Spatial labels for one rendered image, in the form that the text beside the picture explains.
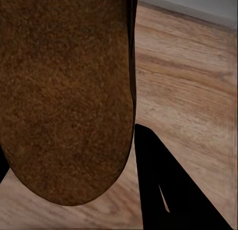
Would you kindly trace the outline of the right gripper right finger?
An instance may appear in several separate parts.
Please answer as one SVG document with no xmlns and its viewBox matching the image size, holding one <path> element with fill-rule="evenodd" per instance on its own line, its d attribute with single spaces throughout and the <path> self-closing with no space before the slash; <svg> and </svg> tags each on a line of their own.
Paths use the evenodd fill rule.
<svg viewBox="0 0 238 230">
<path fill-rule="evenodd" d="M 134 130 L 144 230 L 233 230 L 157 135 Z"/>
</svg>

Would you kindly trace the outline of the sandal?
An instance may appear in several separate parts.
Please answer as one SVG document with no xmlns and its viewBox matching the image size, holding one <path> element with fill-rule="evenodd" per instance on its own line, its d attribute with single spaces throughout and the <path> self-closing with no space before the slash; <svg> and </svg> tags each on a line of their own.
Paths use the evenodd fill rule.
<svg viewBox="0 0 238 230">
<path fill-rule="evenodd" d="M 0 0 L 0 146 L 39 197 L 79 206 L 128 161 L 138 0 Z"/>
</svg>

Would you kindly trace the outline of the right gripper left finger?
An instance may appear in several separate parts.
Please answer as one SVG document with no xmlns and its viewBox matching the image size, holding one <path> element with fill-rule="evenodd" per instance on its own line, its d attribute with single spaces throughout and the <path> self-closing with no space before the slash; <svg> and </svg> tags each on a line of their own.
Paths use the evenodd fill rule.
<svg viewBox="0 0 238 230">
<path fill-rule="evenodd" d="M 2 182 L 3 178 L 5 177 L 9 169 L 10 166 L 0 146 L 0 183 Z"/>
</svg>

